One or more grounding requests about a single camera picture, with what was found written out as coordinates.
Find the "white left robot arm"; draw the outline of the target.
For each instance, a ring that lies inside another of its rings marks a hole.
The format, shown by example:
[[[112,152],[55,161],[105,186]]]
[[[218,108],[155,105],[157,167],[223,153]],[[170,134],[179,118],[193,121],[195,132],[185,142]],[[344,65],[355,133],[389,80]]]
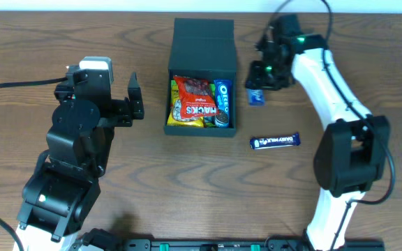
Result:
[[[14,250],[69,250],[95,204],[107,168],[114,129],[144,118],[137,75],[128,95],[111,96],[109,70],[74,67],[56,86],[52,114],[36,168],[22,191]]]

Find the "blue Oreo cookie pack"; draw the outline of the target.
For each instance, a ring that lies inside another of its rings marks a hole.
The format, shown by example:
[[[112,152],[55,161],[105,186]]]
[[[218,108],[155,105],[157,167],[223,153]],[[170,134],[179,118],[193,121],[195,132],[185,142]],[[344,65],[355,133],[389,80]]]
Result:
[[[230,125],[231,85],[228,79],[215,79],[215,101],[218,114],[215,115],[215,124],[219,128],[228,128]]]

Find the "blue Dairy Milk bar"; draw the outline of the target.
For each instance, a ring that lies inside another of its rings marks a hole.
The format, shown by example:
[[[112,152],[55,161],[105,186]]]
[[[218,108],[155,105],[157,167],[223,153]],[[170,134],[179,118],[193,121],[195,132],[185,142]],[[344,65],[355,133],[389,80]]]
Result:
[[[288,146],[299,146],[301,144],[299,133],[296,132],[291,135],[282,135],[275,137],[260,137],[251,138],[250,147],[253,150],[274,149]]]

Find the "blue Eclipse mint box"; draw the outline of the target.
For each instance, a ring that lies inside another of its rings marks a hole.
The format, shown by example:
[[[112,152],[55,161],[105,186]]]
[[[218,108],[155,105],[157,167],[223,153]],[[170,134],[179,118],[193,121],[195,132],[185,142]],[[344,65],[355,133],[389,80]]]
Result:
[[[261,89],[247,89],[248,103],[250,106],[264,106],[265,97]]]

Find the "black gift box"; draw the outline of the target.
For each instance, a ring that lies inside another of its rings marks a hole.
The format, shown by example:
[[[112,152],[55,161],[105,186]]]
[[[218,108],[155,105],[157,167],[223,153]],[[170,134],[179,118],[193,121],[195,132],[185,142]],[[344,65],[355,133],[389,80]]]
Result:
[[[232,81],[230,125],[227,128],[163,126],[166,135],[191,137],[234,137],[237,131],[237,50],[233,20],[174,20],[174,33],[168,63],[165,115],[170,115],[171,81],[175,75]]]

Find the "red snack bag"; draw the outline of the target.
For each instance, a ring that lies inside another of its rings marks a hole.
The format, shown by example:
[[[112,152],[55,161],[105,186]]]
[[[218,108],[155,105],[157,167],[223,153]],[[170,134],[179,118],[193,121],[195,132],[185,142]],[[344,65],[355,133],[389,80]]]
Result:
[[[207,80],[174,76],[174,81],[179,89],[180,114],[183,119],[218,114],[218,108]]]

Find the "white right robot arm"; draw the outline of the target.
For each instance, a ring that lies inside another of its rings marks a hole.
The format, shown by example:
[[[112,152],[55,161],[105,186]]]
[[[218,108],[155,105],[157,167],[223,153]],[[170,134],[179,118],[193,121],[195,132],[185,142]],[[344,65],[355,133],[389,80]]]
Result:
[[[250,65],[245,87],[251,105],[263,105],[265,91],[301,84],[324,133],[313,159],[320,186],[313,219],[299,238],[268,238],[268,250],[384,250],[374,239],[345,239],[365,194],[394,164],[388,149],[390,126],[358,100],[336,67],[328,38],[304,33],[296,15],[273,19],[256,43],[262,55]]]

